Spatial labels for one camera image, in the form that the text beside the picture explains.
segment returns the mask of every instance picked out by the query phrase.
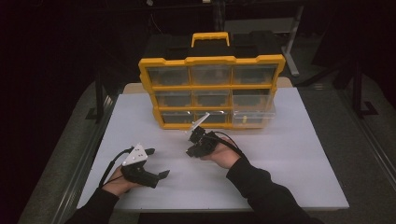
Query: person's left hand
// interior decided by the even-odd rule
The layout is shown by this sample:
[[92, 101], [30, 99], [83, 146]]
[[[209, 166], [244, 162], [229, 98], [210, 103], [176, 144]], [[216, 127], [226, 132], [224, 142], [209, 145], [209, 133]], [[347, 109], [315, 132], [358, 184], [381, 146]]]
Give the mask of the person's left hand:
[[119, 166], [102, 186], [102, 189], [120, 197], [126, 191], [140, 186], [139, 184], [126, 180], [122, 175], [121, 166]]

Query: yellow handle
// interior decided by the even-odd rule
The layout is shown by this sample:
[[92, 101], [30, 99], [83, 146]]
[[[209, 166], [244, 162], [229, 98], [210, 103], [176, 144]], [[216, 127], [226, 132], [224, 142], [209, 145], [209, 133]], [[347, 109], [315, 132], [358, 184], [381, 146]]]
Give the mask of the yellow handle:
[[227, 32], [215, 32], [215, 33], [197, 33], [192, 35], [191, 47], [194, 47], [195, 40], [206, 40], [206, 39], [225, 39], [227, 46], [230, 47], [230, 39], [228, 38]]

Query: white 3d-printed part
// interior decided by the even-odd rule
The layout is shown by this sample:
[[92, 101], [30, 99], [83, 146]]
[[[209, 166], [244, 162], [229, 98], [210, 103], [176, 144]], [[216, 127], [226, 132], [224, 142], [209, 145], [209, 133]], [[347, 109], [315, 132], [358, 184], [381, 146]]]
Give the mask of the white 3d-printed part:
[[146, 161], [148, 159], [148, 154], [146, 153], [145, 149], [143, 149], [143, 146], [137, 144], [132, 152], [128, 155], [128, 157], [125, 159], [125, 161], [122, 163], [123, 166], [126, 165], [131, 165], [140, 161]]
[[191, 125], [191, 127], [190, 127], [190, 129], [188, 130], [188, 132], [192, 132], [192, 131], [194, 131], [194, 129], [196, 128], [196, 127], [198, 127], [202, 122], [204, 122], [205, 121], [205, 119], [207, 119], [207, 117], [209, 117], [209, 113], [208, 112], [206, 112], [200, 119], [198, 119], [198, 120], [196, 120], [195, 122], [193, 122], [192, 123], [192, 125]]

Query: hand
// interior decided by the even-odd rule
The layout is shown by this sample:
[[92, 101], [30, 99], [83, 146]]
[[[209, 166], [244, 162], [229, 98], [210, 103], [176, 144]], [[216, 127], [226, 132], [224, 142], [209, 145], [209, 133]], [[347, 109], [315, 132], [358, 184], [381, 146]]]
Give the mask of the hand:
[[[233, 144], [233, 141], [226, 137], [222, 137], [221, 139]], [[239, 158], [241, 157], [232, 149], [222, 143], [218, 143], [215, 150], [211, 154], [201, 157], [201, 160], [214, 161], [218, 166], [230, 169]]]
[[106, 184], [102, 186], [102, 189], [120, 197], [126, 191], [140, 186], [139, 184], [126, 180], [122, 176], [121, 166], [119, 166]]

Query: cable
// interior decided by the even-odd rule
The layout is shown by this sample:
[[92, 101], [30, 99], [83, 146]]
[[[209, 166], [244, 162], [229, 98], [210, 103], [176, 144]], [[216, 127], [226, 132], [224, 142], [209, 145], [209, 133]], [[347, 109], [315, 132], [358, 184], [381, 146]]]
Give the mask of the cable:
[[225, 136], [228, 137], [228, 138], [233, 142], [233, 144], [239, 149], [239, 146], [235, 143], [235, 141], [234, 141], [230, 136], [228, 136], [226, 133], [222, 133], [222, 132], [213, 132], [213, 133], [221, 133], [221, 134], [225, 135]]
[[248, 157], [242, 152], [242, 150], [235, 144], [231, 144], [219, 137], [211, 137], [211, 136], [206, 136], [206, 135], [202, 135], [202, 138], [208, 138], [208, 139], [213, 139], [216, 140], [220, 143], [222, 143], [223, 145], [229, 147], [230, 149], [232, 149], [234, 152], [236, 152], [236, 154], [238, 154], [240, 157], [242, 157], [243, 159], [245, 159], [246, 161], [248, 161]]
[[151, 21], [152, 23], [155, 25], [155, 27], [158, 29], [158, 31], [160, 31], [161, 34], [163, 34], [163, 31], [160, 29], [160, 27], [158, 27], [157, 23], [154, 20], [154, 17], [152, 16], [152, 13], [149, 14], [151, 17]]
[[105, 185], [105, 184], [104, 184], [104, 183], [105, 183], [105, 180], [106, 180], [108, 174], [110, 173], [111, 169], [113, 168], [114, 163], [116, 163], [116, 160], [117, 160], [122, 154], [131, 153], [133, 149], [134, 149], [134, 147], [131, 147], [131, 148], [129, 148], [129, 149], [123, 150], [122, 152], [119, 153], [119, 155], [116, 156], [116, 158], [114, 158], [113, 161], [111, 161], [111, 162], [108, 164], [108, 166], [107, 166], [107, 168], [106, 168], [106, 170], [105, 170], [105, 173], [103, 174], [102, 179], [101, 179], [100, 182], [99, 182], [99, 189], [100, 189], [102, 186]]
[[115, 181], [115, 180], [118, 180], [118, 179], [120, 179], [121, 177], [123, 177], [123, 175], [120, 175], [119, 177], [116, 177], [116, 178], [114, 178], [114, 179], [111, 179], [111, 180], [107, 181], [104, 185], [106, 185], [106, 184], [108, 184], [108, 183], [110, 183], [110, 182], [113, 182], [113, 181]]

